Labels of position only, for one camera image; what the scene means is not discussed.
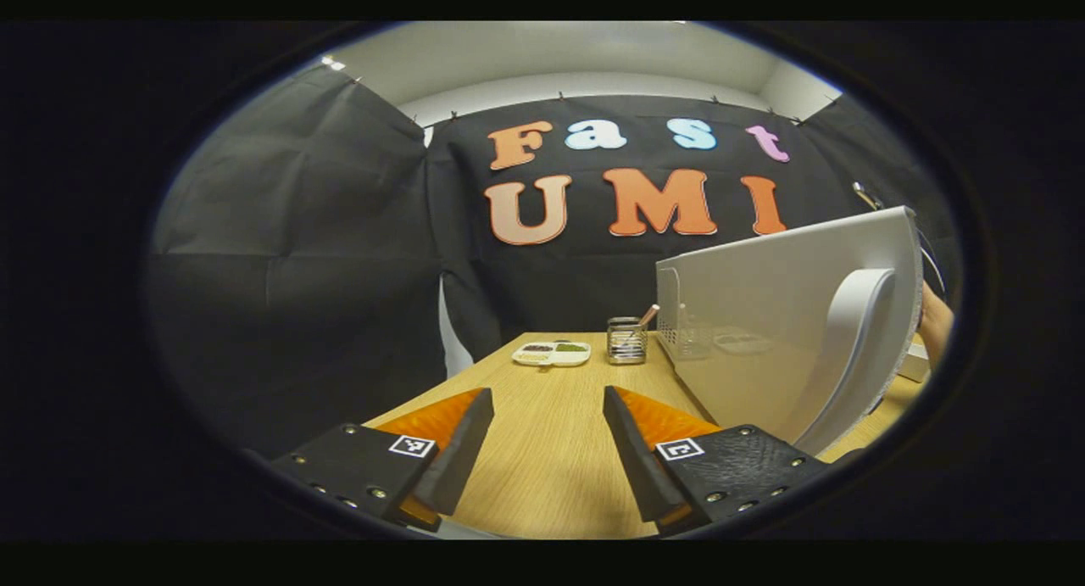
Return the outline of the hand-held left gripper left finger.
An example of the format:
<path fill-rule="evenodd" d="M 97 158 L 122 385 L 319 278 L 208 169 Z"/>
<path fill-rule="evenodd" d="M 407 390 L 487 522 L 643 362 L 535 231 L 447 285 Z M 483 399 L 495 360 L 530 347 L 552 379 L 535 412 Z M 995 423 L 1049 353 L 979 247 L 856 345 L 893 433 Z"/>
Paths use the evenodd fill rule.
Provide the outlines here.
<path fill-rule="evenodd" d="M 434 533 L 456 512 L 493 415 L 492 388 L 470 388 L 380 425 L 333 426 L 271 464 L 350 511 Z"/>

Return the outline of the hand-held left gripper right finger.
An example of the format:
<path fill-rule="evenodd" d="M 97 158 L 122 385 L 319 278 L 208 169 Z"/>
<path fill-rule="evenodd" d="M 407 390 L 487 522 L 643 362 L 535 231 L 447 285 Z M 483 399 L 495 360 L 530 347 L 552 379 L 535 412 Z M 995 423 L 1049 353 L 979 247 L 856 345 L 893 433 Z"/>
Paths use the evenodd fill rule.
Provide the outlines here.
<path fill-rule="evenodd" d="M 830 467 L 760 426 L 722 428 L 629 388 L 608 386 L 602 415 L 641 520 L 661 536 L 771 506 Z"/>

